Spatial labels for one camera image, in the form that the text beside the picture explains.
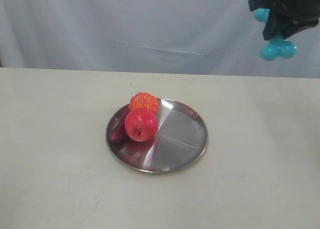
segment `purple fruit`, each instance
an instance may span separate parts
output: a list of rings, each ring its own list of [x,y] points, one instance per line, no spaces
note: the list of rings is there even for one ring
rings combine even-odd
[[[125,119],[128,113],[129,110],[126,110],[122,113],[121,117],[118,119],[118,125],[109,133],[108,140],[110,142],[120,143],[127,137],[125,130]]]

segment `apple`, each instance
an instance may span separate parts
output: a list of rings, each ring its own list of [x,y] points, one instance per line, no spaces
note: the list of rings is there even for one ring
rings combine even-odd
[[[154,138],[158,130],[155,114],[147,108],[131,110],[124,120],[124,129],[129,138],[136,142],[146,142]]]

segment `blue ball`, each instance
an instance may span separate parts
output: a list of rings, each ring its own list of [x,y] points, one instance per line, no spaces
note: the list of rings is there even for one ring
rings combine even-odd
[[[297,46],[291,41],[284,41],[280,47],[280,56],[285,59],[292,58],[297,53]]]
[[[273,44],[265,45],[261,50],[261,56],[266,61],[273,61],[278,55],[278,48]]]
[[[254,17],[258,22],[266,23],[269,18],[269,9],[257,9],[254,13]]]

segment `metal plate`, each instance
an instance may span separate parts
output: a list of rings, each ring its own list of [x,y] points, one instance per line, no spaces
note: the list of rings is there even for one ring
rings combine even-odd
[[[106,143],[114,155],[128,166],[147,173],[166,173],[189,166],[202,156],[208,145],[208,130],[201,116],[189,106],[159,98],[158,132],[147,142],[129,138],[120,143],[108,141],[118,118],[128,110],[119,109],[106,127]]]

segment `fabric backdrop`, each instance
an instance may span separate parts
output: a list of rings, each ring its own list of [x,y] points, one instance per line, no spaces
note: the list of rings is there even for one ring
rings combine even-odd
[[[260,58],[248,0],[0,0],[4,67],[320,78],[319,27]]]

